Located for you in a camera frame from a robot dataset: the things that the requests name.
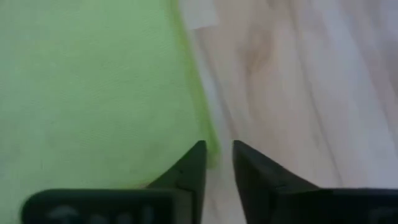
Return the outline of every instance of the black plastic object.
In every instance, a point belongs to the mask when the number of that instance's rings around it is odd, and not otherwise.
[[[398,190],[320,189],[243,142],[233,151],[248,224],[398,223]]]
[[[206,143],[197,142],[142,190],[46,190],[22,208],[23,224],[199,224]]]

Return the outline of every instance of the black tool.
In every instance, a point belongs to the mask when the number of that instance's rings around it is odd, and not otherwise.
[[[320,189],[243,142],[233,146],[247,224],[398,223],[398,190]],[[206,144],[199,141],[142,190],[47,190],[22,209],[24,224],[199,224]]]

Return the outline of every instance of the wooden floor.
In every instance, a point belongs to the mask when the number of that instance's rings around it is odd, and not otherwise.
[[[223,143],[204,223],[244,223],[230,139],[320,187],[398,189],[398,1],[214,2],[193,31]]]

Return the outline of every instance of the green mat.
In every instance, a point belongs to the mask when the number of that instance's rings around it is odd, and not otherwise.
[[[131,188],[216,154],[174,0],[0,0],[0,222],[49,188]]]

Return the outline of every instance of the floor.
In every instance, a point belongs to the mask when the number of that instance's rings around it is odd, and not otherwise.
[[[320,187],[398,188],[398,1],[214,4],[192,31],[223,145],[203,222],[244,223],[231,139]]]

